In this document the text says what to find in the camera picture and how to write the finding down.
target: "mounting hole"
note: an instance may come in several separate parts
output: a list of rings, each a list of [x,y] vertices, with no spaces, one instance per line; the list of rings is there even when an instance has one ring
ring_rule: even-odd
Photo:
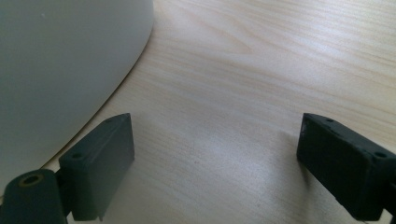
[[[385,155],[384,153],[382,153],[382,152],[375,152],[374,153],[377,157],[379,157],[379,158],[386,158],[387,157],[387,155]]]
[[[81,153],[75,153],[75,154],[72,155],[73,159],[80,159],[81,157],[82,157]]]
[[[44,176],[42,174],[28,175],[21,179],[20,187],[23,187],[23,188],[31,187],[33,185],[40,183],[41,180],[43,180],[43,179],[44,179]]]

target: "dark plastic piece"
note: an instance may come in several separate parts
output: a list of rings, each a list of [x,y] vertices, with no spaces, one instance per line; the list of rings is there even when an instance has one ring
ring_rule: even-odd
[[[0,224],[64,224],[102,218],[134,160],[129,114],[107,119],[76,143],[59,160],[55,174],[37,170],[6,187]]]
[[[102,218],[134,160],[129,114],[103,121],[59,159],[62,178],[73,183],[74,220]]]
[[[66,223],[54,173],[36,170],[13,179],[6,187],[0,223]]]
[[[384,200],[384,206],[385,208],[393,214],[393,220],[392,223],[396,224],[396,179],[393,179],[393,181],[388,185],[388,190],[386,191],[386,197]]]
[[[395,175],[393,153],[335,120],[304,114],[297,157],[350,215],[379,220]]]

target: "light wood surface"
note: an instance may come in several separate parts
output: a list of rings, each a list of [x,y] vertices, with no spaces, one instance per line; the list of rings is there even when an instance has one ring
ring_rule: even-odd
[[[310,112],[396,152],[395,11],[154,0],[144,53],[74,141],[132,115],[135,161],[104,223],[359,223],[304,172],[297,141]]]

